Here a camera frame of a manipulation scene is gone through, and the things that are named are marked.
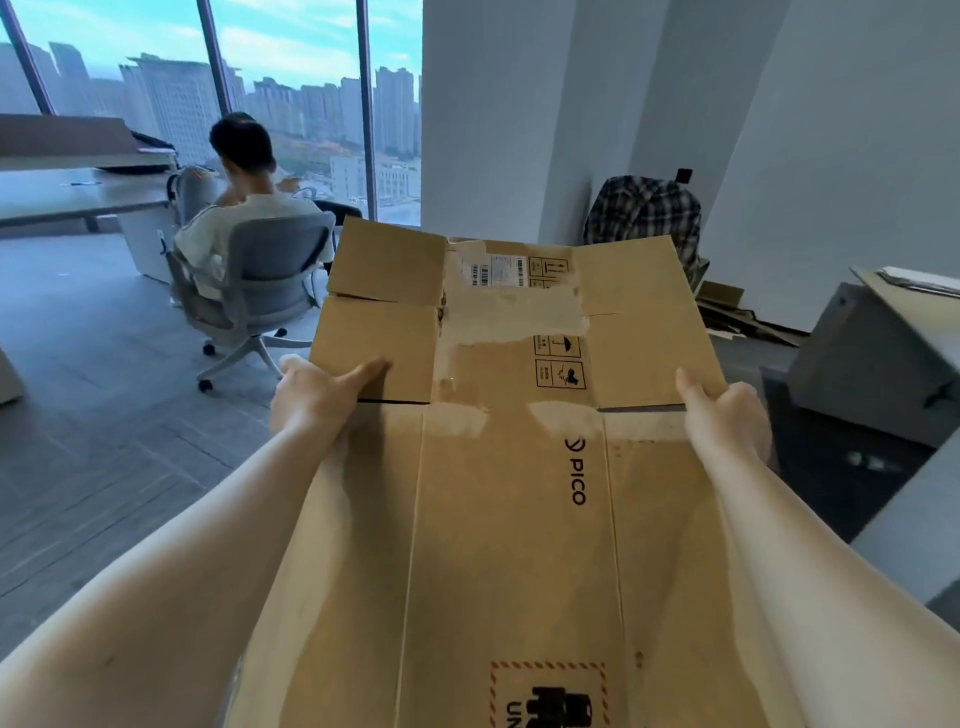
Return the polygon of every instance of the white t-shirt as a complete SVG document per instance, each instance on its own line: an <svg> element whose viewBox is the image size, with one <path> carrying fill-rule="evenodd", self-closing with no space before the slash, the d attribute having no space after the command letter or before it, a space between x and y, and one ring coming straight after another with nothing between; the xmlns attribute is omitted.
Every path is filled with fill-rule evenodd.
<svg viewBox="0 0 960 728"><path fill-rule="evenodd" d="M208 272L215 279L222 279L227 270L227 245L233 229L247 220L271 217L295 217L316 215L320 210L312 200L292 197L285 192L271 195L248 195L240 205L229 207L210 206L202 209L174 236L174 244L190 265ZM333 260L333 246L324 245L320 262ZM214 301L220 300L220 292L198 284L198 292Z"/></svg>

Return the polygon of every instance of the person's right hand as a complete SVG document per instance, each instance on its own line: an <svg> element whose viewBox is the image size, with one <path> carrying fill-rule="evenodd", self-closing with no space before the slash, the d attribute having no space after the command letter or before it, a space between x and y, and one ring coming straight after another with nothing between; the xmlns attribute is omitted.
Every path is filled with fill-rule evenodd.
<svg viewBox="0 0 960 728"><path fill-rule="evenodd" d="M296 354L278 362L283 379L276 386L270 405L270 429L293 427L343 429L367 383L387 368L383 357L359 365L343 376L333 376Z"/></svg>
<svg viewBox="0 0 960 728"><path fill-rule="evenodd" d="M700 383L677 370L677 392L686 405L686 434L706 465L724 455L770 458L773 433L756 389L745 382L732 384L712 400Z"/></svg>

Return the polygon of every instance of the barcode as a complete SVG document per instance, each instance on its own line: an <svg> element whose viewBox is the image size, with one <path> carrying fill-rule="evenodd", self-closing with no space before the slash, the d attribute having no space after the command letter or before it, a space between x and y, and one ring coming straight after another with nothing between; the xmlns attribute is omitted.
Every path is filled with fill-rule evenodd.
<svg viewBox="0 0 960 728"><path fill-rule="evenodd" d="M470 265L470 285L490 286L490 266Z"/></svg>

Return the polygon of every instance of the plaid shirt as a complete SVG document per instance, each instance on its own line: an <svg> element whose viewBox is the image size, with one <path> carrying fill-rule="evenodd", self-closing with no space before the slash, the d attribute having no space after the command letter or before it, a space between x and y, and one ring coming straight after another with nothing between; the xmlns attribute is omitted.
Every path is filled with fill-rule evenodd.
<svg viewBox="0 0 960 728"><path fill-rule="evenodd" d="M677 182L611 177L584 223L584 245L671 235L686 278L700 266L700 201Z"/></svg>

